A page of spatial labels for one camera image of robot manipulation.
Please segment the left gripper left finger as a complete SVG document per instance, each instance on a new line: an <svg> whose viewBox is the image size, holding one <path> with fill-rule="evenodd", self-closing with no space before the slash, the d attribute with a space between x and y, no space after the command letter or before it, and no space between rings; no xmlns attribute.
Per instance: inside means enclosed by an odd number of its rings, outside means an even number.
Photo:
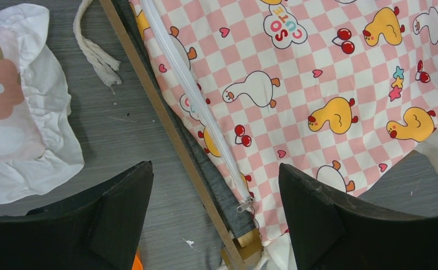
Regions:
<svg viewBox="0 0 438 270"><path fill-rule="evenodd" d="M71 197L0 217L0 269L131 269L153 179L143 161Z"/></svg>

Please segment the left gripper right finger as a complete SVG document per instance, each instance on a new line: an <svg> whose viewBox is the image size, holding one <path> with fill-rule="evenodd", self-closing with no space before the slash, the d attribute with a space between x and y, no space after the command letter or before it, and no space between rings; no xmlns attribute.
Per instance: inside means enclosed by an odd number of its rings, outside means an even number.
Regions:
<svg viewBox="0 0 438 270"><path fill-rule="evenodd" d="M278 183L299 269L438 269L438 217L376 206L289 164Z"/></svg>

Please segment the wooden pet bed frame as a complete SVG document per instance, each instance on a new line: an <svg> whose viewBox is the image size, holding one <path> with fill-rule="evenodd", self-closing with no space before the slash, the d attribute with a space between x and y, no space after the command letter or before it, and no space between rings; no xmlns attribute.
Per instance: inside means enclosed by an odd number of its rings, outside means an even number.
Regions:
<svg viewBox="0 0 438 270"><path fill-rule="evenodd" d="M222 175L166 104L140 38L128 1L100 2L123 49L166 130L178 157L216 228L224 248L223 269L253 269L262 257L262 245L249 212L238 213L239 203Z"/></svg>

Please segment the pink checkered duck blanket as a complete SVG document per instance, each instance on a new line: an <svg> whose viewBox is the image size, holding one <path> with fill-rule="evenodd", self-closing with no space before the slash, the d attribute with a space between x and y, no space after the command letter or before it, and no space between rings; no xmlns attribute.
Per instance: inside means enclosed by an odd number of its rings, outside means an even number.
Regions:
<svg viewBox="0 0 438 270"><path fill-rule="evenodd" d="M359 196L412 151L438 173L438 1L130 1L167 105L296 269L279 165Z"/></svg>

